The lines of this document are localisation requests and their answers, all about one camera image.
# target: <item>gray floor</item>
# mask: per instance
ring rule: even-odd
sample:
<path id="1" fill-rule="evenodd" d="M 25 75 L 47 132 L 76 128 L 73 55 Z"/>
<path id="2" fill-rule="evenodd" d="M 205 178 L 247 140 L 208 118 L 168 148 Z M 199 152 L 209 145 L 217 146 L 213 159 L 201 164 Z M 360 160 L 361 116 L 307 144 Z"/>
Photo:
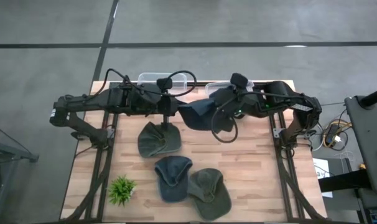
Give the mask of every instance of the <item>gray floor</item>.
<path id="1" fill-rule="evenodd" d="M 100 43 L 112 0 L 0 0 L 0 44 Z M 110 42 L 376 41 L 377 0 L 120 0 Z M 40 154 L 21 162 L 2 223 L 58 219 L 77 144 L 49 124 L 52 103 L 88 93 L 99 49 L 0 49 L 0 127 Z M 240 72 L 253 80 L 293 79 L 321 104 L 377 89 L 377 47 L 108 49 L 107 68 L 193 71 L 200 80 Z M 326 106 L 325 124 L 343 111 Z M 350 133 L 348 150 L 361 156 Z M 314 157 L 334 157 L 321 149 Z M 327 208 L 335 220 L 347 211 Z"/>

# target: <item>potted plant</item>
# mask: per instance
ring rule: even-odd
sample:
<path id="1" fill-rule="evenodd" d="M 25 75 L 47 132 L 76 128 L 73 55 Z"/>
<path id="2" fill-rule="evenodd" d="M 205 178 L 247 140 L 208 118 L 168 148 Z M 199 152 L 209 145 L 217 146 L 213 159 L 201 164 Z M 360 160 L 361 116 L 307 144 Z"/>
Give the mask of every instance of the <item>potted plant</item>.
<path id="1" fill-rule="evenodd" d="M 128 180 L 126 176 L 118 177 L 111 182 L 111 186 L 108 189 L 109 201 L 113 205 L 118 204 L 120 206 L 122 204 L 125 207 L 125 202 L 128 202 L 132 197 L 135 186 L 136 183 L 133 180 Z"/>

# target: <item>clear plastic bin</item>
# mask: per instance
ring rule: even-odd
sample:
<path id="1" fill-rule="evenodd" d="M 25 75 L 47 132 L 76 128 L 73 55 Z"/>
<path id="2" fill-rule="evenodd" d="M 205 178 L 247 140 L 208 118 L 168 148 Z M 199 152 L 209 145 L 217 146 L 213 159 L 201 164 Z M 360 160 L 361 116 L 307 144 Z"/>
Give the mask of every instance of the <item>clear plastic bin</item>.
<path id="1" fill-rule="evenodd" d="M 218 89 L 220 88 L 226 88 L 228 86 L 232 85 L 230 83 L 230 81 L 225 81 L 225 82 L 214 82 L 214 83 L 208 83 L 206 86 L 205 86 L 205 93 L 209 96 L 211 93 L 213 93 L 214 91 L 217 91 Z M 246 89 L 248 91 L 253 91 L 252 90 L 252 87 L 254 87 L 253 85 L 253 81 L 252 80 L 248 80 L 248 83 L 246 84 Z"/>
<path id="2" fill-rule="evenodd" d="M 137 84 L 142 83 L 157 83 L 159 78 L 167 78 L 171 73 L 157 73 L 144 72 L 139 75 Z M 169 90 L 172 94 L 183 93 L 187 90 L 187 76 L 184 73 L 176 74 L 172 77 L 172 89 Z"/>

